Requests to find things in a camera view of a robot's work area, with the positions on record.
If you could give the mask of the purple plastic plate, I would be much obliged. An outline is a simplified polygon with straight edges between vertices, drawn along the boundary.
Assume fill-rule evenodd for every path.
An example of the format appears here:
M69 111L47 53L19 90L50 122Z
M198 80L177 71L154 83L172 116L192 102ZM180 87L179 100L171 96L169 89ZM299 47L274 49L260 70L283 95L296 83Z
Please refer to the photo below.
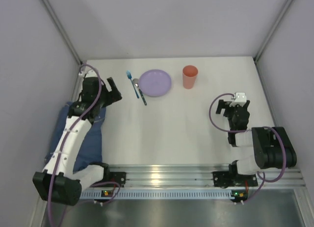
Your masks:
M139 78L139 88L147 96L161 97L169 92L172 86L170 75L163 70L148 70Z

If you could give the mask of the blue embroidered cloth placemat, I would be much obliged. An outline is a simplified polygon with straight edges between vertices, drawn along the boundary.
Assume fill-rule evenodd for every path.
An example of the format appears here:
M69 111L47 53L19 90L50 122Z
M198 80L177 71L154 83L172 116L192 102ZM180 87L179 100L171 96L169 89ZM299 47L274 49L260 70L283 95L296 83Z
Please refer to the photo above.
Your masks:
M63 130L66 124L66 118L69 111L69 107L73 103L68 101L60 110L58 119L56 122L56 127L52 134L51 144L49 151L45 157L45 163L48 163L53 152L55 151L58 142L61 138ZM102 162L102 125L105 121L106 109L101 108L98 116L95 119L95 122L91 126L90 130L85 136L85 139L80 147L78 152L73 172L76 173L85 169L89 164L93 162Z

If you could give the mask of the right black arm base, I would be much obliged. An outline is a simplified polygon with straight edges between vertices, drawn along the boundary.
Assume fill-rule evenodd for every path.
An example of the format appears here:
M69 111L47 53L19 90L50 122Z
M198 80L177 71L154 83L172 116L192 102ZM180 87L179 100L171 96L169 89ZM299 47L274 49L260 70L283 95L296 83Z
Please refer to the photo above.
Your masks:
M212 172L214 187L257 187L258 181L255 175L232 175L228 171Z

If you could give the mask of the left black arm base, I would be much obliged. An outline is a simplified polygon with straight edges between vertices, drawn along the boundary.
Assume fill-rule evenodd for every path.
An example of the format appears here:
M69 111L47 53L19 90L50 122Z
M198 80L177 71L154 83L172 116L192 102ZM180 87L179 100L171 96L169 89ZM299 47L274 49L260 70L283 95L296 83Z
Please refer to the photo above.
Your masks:
M109 172L108 175L105 175L104 182L114 181L117 182L121 187L124 187L126 183L126 172Z

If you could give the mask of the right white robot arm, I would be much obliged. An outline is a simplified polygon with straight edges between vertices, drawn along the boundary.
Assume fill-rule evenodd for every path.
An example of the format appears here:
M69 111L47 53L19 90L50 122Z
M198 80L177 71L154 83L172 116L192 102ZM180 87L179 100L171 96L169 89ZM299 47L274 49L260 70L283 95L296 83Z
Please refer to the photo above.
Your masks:
M231 100L225 101L218 96L216 114L227 118L229 129L220 129L227 133L228 143L234 148L250 147L253 154L247 158L233 161L228 171L214 172L214 185L227 188L235 186L257 186L256 178L260 172L269 168L280 169L279 175L268 180L277 182L287 168L295 167L297 155L283 127L248 128L250 101L244 93L231 94Z

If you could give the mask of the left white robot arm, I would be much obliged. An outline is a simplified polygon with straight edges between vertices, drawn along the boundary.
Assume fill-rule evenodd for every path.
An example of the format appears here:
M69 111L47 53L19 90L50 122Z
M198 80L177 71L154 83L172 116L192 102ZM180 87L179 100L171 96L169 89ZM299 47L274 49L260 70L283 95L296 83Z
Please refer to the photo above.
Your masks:
M81 145L101 109L122 99L113 78L107 81L110 91L96 76L83 80L80 99L69 107L56 149L43 171L35 172L32 178L42 200L74 206L82 191L95 183L109 181L109 165L102 162L91 162L86 168L74 171Z

